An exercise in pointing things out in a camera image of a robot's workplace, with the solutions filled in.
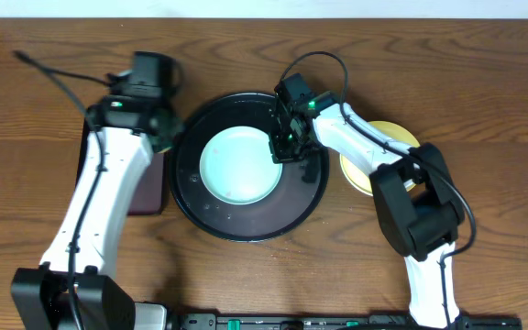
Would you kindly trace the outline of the yellow plate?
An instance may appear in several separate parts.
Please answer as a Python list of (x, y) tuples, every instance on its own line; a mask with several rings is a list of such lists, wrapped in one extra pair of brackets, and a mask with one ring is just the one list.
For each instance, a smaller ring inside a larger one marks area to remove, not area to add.
[[(388, 121), (370, 121), (370, 125), (383, 134), (407, 143), (413, 147), (419, 147), (419, 140), (406, 128)], [(356, 167), (344, 155), (339, 156), (341, 170), (347, 181), (358, 191), (372, 197), (371, 183), (369, 177)]]

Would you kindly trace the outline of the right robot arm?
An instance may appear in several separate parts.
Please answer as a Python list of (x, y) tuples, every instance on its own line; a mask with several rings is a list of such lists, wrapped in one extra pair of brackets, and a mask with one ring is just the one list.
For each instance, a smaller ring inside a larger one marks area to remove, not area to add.
[(273, 114), (279, 121), (270, 136), (274, 162), (329, 148), (368, 177), (380, 230), (405, 260), (412, 319), (451, 328), (459, 309), (449, 266), (465, 214), (441, 152), (382, 133), (330, 92), (276, 92)]

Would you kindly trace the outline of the light blue plate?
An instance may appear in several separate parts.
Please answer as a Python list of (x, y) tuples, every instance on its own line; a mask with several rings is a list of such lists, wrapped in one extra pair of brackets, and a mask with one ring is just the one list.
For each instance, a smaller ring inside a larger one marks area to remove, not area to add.
[(199, 162), (207, 191), (222, 202), (253, 204), (278, 185), (282, 166), (272, 160), (269, 136), (252, 126), (233, 126), (214, 135)]

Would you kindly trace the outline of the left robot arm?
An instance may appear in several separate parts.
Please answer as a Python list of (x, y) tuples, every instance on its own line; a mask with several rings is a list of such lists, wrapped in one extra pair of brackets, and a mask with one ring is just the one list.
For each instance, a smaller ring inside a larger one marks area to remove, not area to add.
[(164, 329), (168, 310), (135, 302), (115, 281), (116, 257), (138, 183), (180, 128), (171, 102), (106, 96), (60, 229), (35, 269), (20, 268), (11, 296), (27, 329)]

